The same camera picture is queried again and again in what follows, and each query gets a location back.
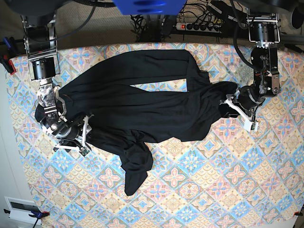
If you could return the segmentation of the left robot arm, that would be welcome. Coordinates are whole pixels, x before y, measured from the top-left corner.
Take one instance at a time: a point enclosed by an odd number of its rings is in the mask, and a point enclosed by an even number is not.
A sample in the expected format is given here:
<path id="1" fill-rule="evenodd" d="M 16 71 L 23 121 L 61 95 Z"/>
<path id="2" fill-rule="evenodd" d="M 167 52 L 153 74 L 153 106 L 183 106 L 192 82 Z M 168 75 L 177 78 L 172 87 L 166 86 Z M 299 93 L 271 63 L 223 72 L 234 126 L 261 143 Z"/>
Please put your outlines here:
<path id="1" fill-rule="evenodd" d="M 280 42 L 278 15 L 268 6 L 247 4 L 247 15 L 241 19 L 230 1 L 238 26 L 235 28 L 233 45 L 242 61 L 253 69 L 254 82 L 240 89 L 238 102 L 245 110 L 255 110 L 266 98 L 277 96 L 281 92 L 278 72 L 278 57 L 276 45 Z M 251 52 L 251 61 L 247 61 L 241 53 L 238 44 L 238 30 L 248 31 L 249 41 L 256 47 Z"/>

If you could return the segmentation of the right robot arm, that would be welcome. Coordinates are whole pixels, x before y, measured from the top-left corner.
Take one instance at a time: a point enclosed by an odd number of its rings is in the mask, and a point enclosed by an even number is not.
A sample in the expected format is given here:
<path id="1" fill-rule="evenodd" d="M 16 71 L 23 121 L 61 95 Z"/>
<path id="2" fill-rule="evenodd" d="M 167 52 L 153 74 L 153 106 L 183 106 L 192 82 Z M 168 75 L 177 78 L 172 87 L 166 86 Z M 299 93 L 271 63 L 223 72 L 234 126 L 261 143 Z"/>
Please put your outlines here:
<path id="1" fill-rule="evenodd" d="M 66 103 L 59 95 L 60 87 L 53 82 L 60 74 L 56 17 L 56 11 L 43 16 L 21 16 L 30 77 L 39 82 L 37 97 L 41 117 L 38 122 L 45 134 L 53 138 L 85 145 L 91 130 L 88 116 L 68 120 Z"/>

